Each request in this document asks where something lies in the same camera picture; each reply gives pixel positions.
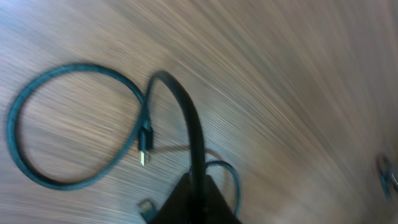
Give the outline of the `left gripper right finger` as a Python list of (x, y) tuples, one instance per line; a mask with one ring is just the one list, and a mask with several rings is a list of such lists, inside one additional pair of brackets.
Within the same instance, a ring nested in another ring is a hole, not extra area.
[(214, 180), (206, 175), (206, 224), (241, 224), (228, 207)]

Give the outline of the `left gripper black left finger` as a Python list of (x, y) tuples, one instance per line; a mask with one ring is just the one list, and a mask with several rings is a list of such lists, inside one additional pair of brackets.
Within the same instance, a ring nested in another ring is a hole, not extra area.
[(150, 224), (189, 224), (197, 211), (190, 175), (185, 173)]

